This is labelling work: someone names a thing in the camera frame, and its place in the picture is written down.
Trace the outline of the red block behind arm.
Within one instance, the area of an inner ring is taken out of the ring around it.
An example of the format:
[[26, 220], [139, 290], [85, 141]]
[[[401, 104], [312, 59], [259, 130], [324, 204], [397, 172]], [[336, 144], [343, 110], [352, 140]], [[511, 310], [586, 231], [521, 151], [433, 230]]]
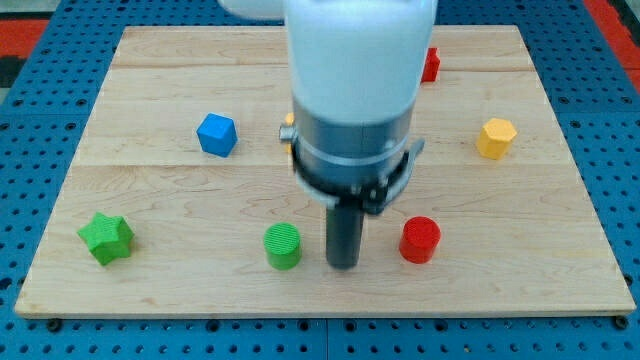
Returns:
[[421, 82], [435, 82], [439, 73], [440, 64], [439, 49], [437, 47], [430, 47], [425, 58]]

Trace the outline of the yellow block behind arm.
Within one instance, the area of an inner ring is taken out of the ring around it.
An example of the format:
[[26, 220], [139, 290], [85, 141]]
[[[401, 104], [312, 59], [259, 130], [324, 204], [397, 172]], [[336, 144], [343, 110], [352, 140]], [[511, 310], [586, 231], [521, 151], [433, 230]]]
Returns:
[[[290, 113], [288, 113], [288, 114], [286, 115], [286, 117], [285, 117], [285, 124], [286, 124], [287, 126], [292, 126], [294, 123], [295, 123], [294, 113], [293, 113], [293, 112], [290, 112]], [[285, 146], [285, 149], [286, 149], [286, 152], [287, 152], [288, 154], [291, 154], [291, 153], [292, 153], [292, 146], [291, 146], [291, 145], [286, 145], [286, 146]]]

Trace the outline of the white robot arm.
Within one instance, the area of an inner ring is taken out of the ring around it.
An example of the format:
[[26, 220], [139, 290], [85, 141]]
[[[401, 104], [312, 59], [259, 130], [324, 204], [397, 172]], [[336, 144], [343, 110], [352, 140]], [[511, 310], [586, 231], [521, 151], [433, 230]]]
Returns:
[[379, 214], [407, 186], [407, 143], [438, 0], [220, 0], [242, 18], [286, 26], [301, 186], [327, 208]]

